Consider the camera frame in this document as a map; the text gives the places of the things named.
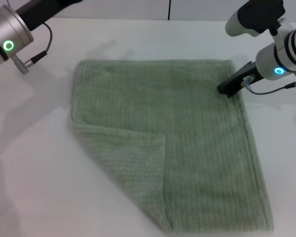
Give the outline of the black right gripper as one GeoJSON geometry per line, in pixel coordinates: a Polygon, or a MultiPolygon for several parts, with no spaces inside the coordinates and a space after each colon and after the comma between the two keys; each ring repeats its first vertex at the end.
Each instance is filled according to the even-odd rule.
{"type": "Polygon", "coordinates": [[[219,84],[217,86],[217,90],[220,94],[225,94],[228,98],[230,98],[243,88],[241,83],[247,76],[254,77],[251,83],[255,83],[264,79],[257,69],[256,62],[248,62],[237,72],[235,72],[226,82],[219,84]]]}

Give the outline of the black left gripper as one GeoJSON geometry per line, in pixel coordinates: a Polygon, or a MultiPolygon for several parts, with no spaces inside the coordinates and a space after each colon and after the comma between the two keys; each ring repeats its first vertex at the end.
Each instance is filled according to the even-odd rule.
{"type": "Polygon", "coordinates": [[[82,0],[31,0],[16,10],[30,31],[45,23],[66,7],[82,0]]]}

